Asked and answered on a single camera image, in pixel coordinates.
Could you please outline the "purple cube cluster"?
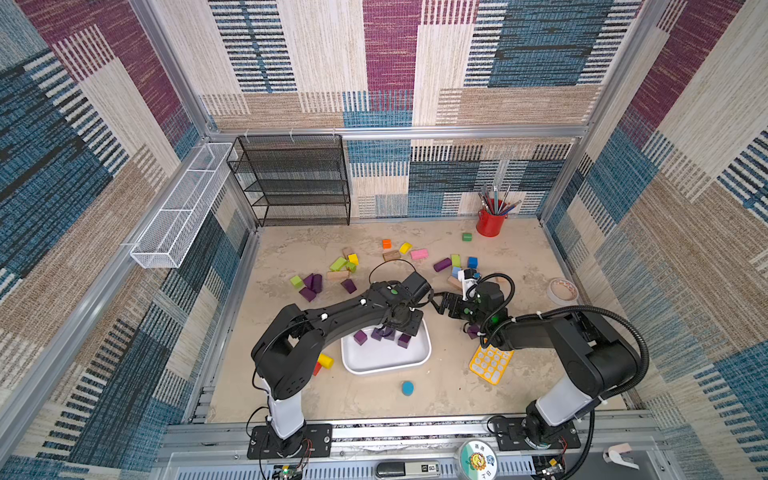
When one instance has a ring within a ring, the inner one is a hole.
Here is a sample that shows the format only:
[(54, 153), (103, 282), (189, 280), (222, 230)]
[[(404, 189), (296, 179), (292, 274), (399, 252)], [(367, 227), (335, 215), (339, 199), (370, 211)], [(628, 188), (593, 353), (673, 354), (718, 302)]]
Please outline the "purple cube cluster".
[(412, 337), (408, 334), (401, 334), (397, 339), (397, 345), (403, 349), (408, 349), (411, 343)]

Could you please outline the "small purple cube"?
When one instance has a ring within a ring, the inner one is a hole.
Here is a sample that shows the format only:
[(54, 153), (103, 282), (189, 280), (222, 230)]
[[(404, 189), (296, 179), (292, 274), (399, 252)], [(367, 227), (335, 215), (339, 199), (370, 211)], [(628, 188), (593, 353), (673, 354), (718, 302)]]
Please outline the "small purple cube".
[(353, 335), (353, 339), (359, 346), (362, 346), (368, 341), (368, 335), (364, 331), (359, 330)]

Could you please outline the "purple wedge block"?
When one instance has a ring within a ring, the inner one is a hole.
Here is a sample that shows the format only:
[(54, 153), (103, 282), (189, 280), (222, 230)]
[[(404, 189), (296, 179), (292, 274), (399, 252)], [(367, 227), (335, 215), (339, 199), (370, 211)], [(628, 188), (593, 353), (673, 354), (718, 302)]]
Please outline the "purple wedge block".
[(350, 294), (357, 291), (357, 287), (352, 279), (345, 279), (341, 282), (343, 288)]

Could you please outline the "long purple brick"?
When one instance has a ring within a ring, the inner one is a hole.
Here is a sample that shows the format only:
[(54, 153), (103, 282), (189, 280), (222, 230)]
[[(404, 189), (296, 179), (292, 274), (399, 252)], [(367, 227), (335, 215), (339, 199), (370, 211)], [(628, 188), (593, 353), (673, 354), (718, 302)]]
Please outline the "long purple brick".
[(299, 291), (299, 294), (308, 302), (311, 302), (316, 298), (316, 293), (307, 287), (302, 288)]

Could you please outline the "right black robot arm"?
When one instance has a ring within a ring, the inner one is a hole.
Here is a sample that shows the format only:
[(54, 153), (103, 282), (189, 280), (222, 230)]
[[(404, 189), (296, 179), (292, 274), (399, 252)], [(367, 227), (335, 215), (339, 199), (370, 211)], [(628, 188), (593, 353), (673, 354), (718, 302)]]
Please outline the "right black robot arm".
[(650, 363), (647, 342), (622, 316), (592, 305), (571, 305), (514, 316), (508, 309), (516, 292), (506, 274), (469, 281), (462, 292), (429, 295), (441, 315), (465, 322), (484, 350), (552, 349), (565, 371), (545, 395), (531, 402), (517, 430), (533, 449), (562, 438), (575, 419), (590, 415), (604, 400), (637, 386)]

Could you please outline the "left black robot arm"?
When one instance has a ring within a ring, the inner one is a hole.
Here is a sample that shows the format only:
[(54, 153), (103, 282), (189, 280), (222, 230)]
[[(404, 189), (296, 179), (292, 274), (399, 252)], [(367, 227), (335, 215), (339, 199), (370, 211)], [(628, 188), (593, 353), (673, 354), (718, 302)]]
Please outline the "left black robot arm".
[(416, 336), (423, 320), (421, 308), (433, 294), (428, 281), (413, 272), (403, 281), (374, 282), (331, 306), (282, 308), (251, 351), (254, 378), (267, 392), (270, 432), (282, 441), (302, 439), (306, 420), (301, 392), (327, 345), (375, 326)]

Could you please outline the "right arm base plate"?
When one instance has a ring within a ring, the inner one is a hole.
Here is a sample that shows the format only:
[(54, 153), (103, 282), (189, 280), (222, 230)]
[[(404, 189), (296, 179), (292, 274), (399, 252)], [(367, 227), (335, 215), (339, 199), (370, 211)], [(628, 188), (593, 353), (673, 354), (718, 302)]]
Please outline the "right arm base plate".
[(527, 417), (494, 415), (486, 427), (503, 452), (579, 449), (582, 442), (572, 422), (550, 426), (545, 421)]

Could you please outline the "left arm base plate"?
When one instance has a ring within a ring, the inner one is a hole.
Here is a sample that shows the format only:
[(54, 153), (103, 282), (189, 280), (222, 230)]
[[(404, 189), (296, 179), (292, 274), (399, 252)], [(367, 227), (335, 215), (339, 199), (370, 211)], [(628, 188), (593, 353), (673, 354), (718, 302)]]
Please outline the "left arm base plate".
[(257, 425), (250, 432), (247, 458), (327, 458), (330, 456), (332, 440), (333, 426), (330, 423), (305, 424), (287, 439), (280, 438), (271, 425)]

